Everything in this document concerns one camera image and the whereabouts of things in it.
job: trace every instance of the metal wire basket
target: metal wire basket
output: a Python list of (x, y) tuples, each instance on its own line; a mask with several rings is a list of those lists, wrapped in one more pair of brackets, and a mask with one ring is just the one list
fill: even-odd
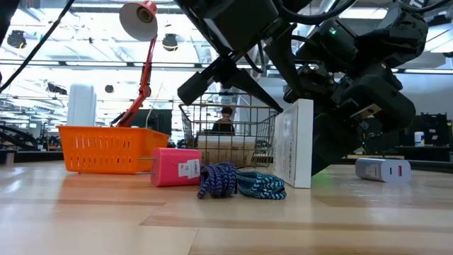
[[(220, 110), (231, 107), (231, 122), (219, 121)], [(185, 146), (198, 149), (202, 163), (232, 162), (237, 166), (264, 166), (273, 162), (273, 138), (277, 113), (267, 106), (194, 103), (179, 105)], [(214, 125), (231, 125), (222, 132)]]

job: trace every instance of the cable bundle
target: cable bundle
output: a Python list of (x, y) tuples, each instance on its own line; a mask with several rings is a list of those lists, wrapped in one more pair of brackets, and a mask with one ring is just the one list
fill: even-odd
[(285, 182), (272, 174), (237, 171), (232, 163), (205, 165), (201, 172), (209, 176), (202, 183), (198, 198), (203, 198), (206, 193), (214, 198), (228, 198), (236, 185), (239, 192), (248, 197), (273, 200), (286, 198)]

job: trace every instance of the red desk lamp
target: red desk lamp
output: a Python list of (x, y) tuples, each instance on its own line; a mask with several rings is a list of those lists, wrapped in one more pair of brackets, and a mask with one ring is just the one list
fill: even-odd
[(149, 79), (151, 77), (151, 63), (157, 39), (156, 12), (157, 6), (152, 1), (128, 3), (120, 9), (120, 22), (125, 31), (136, 40), (142, 42), (151, 41), (147, 60), (142, 71), (139, 96), (125, 113), (122, 113), (112, 121), (112, 123), (116, 123), (120, 120), (117, 124), (117, 127), (120, 128), (130, 127), (130, 123), (134, 119), (138, 109), (142, 106), (143, 101), (151, 95)]

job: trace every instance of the lamp shade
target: lamp shade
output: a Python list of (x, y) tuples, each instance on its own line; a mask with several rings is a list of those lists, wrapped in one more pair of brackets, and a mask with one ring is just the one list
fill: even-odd
[(128, 3), (120, 9), (121, 26), (134, 39), (146, 42), (157, 36), (157, 6), (152, 1)]

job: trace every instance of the cardboard box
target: cardboard box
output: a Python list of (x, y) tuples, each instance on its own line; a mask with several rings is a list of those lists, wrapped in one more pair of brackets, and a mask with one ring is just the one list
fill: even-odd
[(203, 164), (231, 162), (249, 166), (255, 152), (255, 140), (255, 137), (201, 135), (198, 137), (198, 150)]
[(275, 175), (295, 188), (311, 187), (313, 101), (299, 99), (275, 118)]

